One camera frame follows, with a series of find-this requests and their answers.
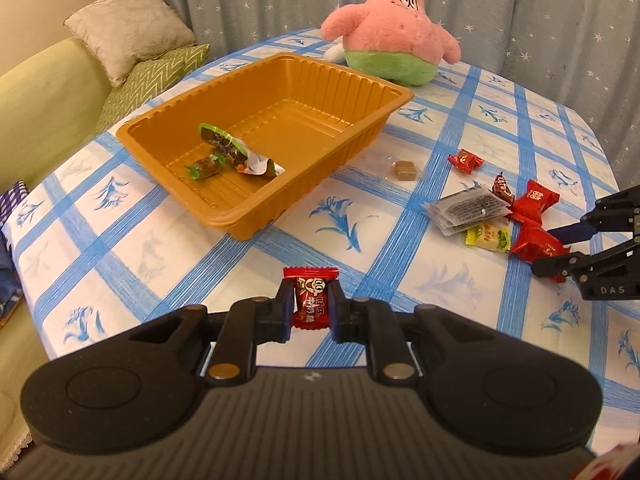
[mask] patrick star plush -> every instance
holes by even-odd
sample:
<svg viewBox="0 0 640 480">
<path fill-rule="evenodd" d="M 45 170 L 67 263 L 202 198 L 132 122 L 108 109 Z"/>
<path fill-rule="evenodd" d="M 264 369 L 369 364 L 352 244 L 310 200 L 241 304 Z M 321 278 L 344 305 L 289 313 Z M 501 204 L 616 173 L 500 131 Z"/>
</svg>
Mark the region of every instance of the patrick star plush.
<svg viewBox="0 0 640 480">
<path fill-rule="evenodd" d="M 460 61 L 460 46 L 431 23 L 424 0 L 367 0 L 334 10 L 320 29 L 325 41 L 342 36 L 347 63 L 369 75 L 403 85 L 422 85 L 442 59 Z"/>
</svg>

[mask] green shorts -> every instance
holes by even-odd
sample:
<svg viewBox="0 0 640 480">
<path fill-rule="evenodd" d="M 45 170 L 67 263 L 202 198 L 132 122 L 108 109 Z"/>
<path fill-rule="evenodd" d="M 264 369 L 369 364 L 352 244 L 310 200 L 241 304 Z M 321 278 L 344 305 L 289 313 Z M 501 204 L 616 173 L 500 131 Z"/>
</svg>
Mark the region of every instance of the green shorts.
<svg viewBox="0 0 640 480">
<path fill-rule="evenodd" d="M 351 68 L 406 86 L 424 85 L 438 71 L 437 65 L 404 52 L 347 50 L 344 55 Z"/>
</svg>

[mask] green sofa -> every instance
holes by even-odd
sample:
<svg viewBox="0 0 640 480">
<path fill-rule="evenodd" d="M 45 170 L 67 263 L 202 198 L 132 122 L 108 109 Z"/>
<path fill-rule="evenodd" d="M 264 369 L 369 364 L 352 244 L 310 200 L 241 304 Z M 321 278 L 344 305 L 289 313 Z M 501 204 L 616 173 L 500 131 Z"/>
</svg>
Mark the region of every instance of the green sofa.
<svg viewBox="0 0 640 480">
<path fill-rule="evenodd" d="M 100 63 L 73 38 L 0 76 L 0 190 L 18 180 L 33 189 L 87 143 L 110 91 Z M 20 390 L 46 360 L 21 301 L 0 329 L 0 471 L 28 439 Z"/>
</svg>

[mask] orange plastic tray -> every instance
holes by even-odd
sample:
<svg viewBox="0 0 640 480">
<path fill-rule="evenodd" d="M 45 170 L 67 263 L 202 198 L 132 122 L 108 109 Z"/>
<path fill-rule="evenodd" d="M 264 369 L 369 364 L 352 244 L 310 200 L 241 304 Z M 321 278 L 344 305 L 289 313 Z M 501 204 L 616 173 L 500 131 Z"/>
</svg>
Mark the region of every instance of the orange plastic tray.
<svg viewBox="0 0 640 480">
<path fill-rule="evenodd" d="M 380 132 L 413 93 L 382 79 L 295 54 L 276 54 L 212 79 L 135 120 L 117 137 L 204 225 L 245 240 L 302 198 Z M 285 168 L 273 179 L 225 167 L 190 180 L 210 153 L 209 123 Z"/>
</svg>

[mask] table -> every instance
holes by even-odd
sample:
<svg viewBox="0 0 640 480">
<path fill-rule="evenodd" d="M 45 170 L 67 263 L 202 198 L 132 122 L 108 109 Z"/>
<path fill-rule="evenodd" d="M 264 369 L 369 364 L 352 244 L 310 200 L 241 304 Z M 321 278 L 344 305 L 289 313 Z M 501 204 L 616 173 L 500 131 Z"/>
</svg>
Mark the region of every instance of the table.
<svg viewBox="0 0 640 480">
<path fill-rule="evenodd" d="M 313 29 L 256 44 L 202 67 L 127 119 L 256 59 L 281 51 L 321 58 L 327 48 Z M 202 227 L 148 176 L 113 136 L 123 121 L 97 137 L 4 228 L 49 356 L 188 303 L 220 311 L 241 298 L 272 296 L 285 266 L 331 265 L 349 296 L 380 298 L 401 311 L 438 304 L 579 362 L 605 394 L 593 449 L 637 440 L 640 308 L 583 301 L 573 283 L 533 278 L 515 257 L 444 237 L 422 209 L 474 183 L 491 186 L 503 172 L 516 195 L 530 178 L 560 193 L 543 215 L 545 228 L 572 223 L 617 191 L 592 131 L 574 111 L 464 63 L 441 65 L 433 82 L 414 91 L 370 148 L 241 242 Z M 459 147 L 485 160 L 472 176 L 446 160 Z M 414 161 L 420 180 L 393 180 L 396 158 Z M 625 239 L 597 235 L 574 248 L 600 251 Z M 348 366 L 364 363 L 362 350 L 335 345 L 326 330 L 294 329 L 288 344 L 261 346 L 258 363 Z"/>
</svg>

